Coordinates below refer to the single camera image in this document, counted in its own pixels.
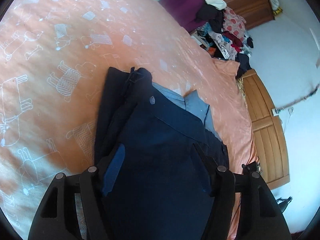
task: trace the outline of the pink fabric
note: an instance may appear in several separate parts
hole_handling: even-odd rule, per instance
[[[231,171],[257,159],[239,63],[212,60],[154,0],[15,0],[0,23],[0,65],[0,206],[23,239],[53,176],[92,164],[110,66],[144,67],[183,96],[197,89]],[[229,239],[238,206],[239,196]]]
[[[237,15],[232,9],[226,7],[224,13],[223,30],[237,36],[241,41],[244,41],[244,32],[246,21],[240,15]]]

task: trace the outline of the wooden headboard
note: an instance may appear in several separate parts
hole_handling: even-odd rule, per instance
[[[262,177],[269,188],[274,189],[290,181],[281,121],[272,115],[271,109],[275,106],[254,69],[244,74],[243,83]]]

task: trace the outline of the white wall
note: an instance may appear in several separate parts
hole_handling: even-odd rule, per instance
[[[309,31],[320,37],[320,23],[305,0],[279,1],[284,13],[249,31],[250,64],[276,107],[307,95],[320,82],[319,51]],[[288,116],[288,111],[280,114],[283,128]],[[284,217],[294,233],[306,228],[320,206],[320,91],[294,107],[284,135],[291,181],[273,194],[293,197]]]

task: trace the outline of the gray fabric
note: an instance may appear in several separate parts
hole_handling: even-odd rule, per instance
[[[157,83],[153,82],[152,85],[172,103],[198,117],[204,124],[204,127],[212,132],[215,137],[221,141],[221,138],[213,126],[210,105],[206,104],[199,98],[197,90],[192,91],[186,97],[182,97],[176,92],[160,86]]]

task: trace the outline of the silver screw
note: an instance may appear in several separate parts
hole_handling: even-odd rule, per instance
[[[88,168],[88,171],[89,171],[90,173],[93,173],[93,172],[95,172],[96,170],[97,170],[97,167],[96,167],[96,166],[91,166],[91,167]]]
[[[254,171],[254,172],[251,173],[251,176],[256,178],[256,179],[258,179],[260,177],[260,174],[257,173],[256,171]]]
[[[60,172],[56,175],[56,179],[62,179],[63,178],[63,173]]]
[[[225,166],[218,166],[218,171],[220,172],[225,172],[227,170],[227,168]]]

